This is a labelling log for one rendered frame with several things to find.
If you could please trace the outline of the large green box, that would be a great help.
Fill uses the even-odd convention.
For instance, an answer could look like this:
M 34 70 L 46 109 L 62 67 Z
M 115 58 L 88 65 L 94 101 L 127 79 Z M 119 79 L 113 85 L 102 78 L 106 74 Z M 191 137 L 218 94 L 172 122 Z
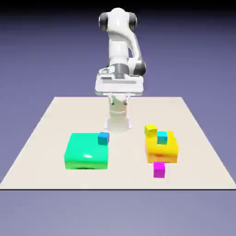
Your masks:
M 64 154 L 65 168 L 101 169 L 108 167 L 108 145 L 98 144 L 99 133 L 72 133 Z

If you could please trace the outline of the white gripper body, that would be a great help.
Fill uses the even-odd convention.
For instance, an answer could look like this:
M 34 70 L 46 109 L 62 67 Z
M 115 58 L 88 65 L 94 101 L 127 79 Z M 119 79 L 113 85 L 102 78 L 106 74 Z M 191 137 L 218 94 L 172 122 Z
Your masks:
M 98 95 L 133 95 L 143 93 L 143 77 L 125 75 L 123 79 L 116 79 L 114 74 L 97 75 L 95 92 Z

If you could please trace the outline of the small magenta cube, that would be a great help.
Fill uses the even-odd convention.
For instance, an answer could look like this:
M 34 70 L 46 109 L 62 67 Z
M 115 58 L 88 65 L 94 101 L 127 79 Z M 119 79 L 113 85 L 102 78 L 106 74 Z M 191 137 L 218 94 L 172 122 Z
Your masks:
M 153 177 L 164 178 L 165 177 L 165 163 L 154 162 L 153 163 Z

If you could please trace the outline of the large yellow box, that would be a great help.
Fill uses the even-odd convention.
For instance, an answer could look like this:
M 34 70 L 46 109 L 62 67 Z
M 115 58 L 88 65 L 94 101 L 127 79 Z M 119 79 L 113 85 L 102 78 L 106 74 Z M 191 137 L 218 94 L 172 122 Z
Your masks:
M 172 131 L 167 131 L 167 144 L 157 144 L 157 136 L 145 136 L 148 163 L 177 163 L 179 147 Z

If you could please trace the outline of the small blue cube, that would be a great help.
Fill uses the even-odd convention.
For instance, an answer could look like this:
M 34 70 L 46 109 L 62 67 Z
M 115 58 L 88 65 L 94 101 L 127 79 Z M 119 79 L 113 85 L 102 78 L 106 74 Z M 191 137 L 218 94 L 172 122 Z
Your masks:
M 98 134 L 98 144 L 108 145 L 110 139 L 110 134 L 108 132 L 100 132 Z

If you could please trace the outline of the small cyan cube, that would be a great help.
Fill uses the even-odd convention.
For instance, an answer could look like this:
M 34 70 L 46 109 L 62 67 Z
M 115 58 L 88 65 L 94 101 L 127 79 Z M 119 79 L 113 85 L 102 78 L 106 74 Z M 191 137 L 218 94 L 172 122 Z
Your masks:
M 166 145 L 168 141 L 168 133 L 166 131 L 157 131 L 157 144 Z

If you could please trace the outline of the small yellow cube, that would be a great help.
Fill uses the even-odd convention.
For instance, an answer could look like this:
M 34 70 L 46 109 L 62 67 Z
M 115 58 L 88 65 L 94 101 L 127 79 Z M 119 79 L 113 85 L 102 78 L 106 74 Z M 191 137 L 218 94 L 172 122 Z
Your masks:
M 145 125 L 144 133 L 146 137 L 156 137 L 157 127 L 154 124 Z

